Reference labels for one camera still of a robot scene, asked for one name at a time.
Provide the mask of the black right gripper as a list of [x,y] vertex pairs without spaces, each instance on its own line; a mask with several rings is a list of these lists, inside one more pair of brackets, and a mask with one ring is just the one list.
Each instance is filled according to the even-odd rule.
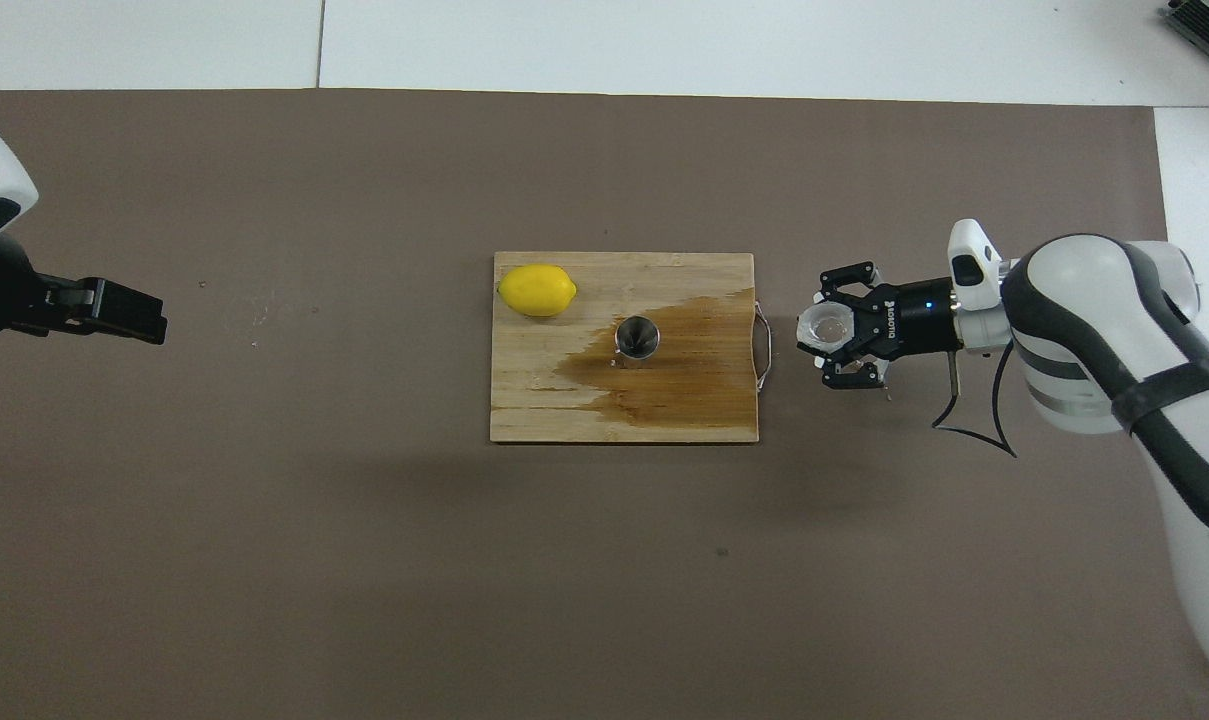
[[818,373],[831,389],[883,389],[889,360],[959,352],[953,281],[889,284],[874,263],[820,273],[818,304],[873,313],[869,352],[852,346],[818,352]]

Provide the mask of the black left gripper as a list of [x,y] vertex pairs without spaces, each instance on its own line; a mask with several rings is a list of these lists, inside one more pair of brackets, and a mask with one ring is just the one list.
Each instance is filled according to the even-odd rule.
[[[82,323],[73,323],[73,304],[60,301],[60,292],[86,291],[91,300],[82,306]],[[102,277],[70,281],[37,273],[23,246],[8,234],[0,234],[0,333],[18,331],[46,337],[52,332],[88,336],[96,332],[138,339],[147,346],[164,346],[168,319],[164,301],[118,281]]]

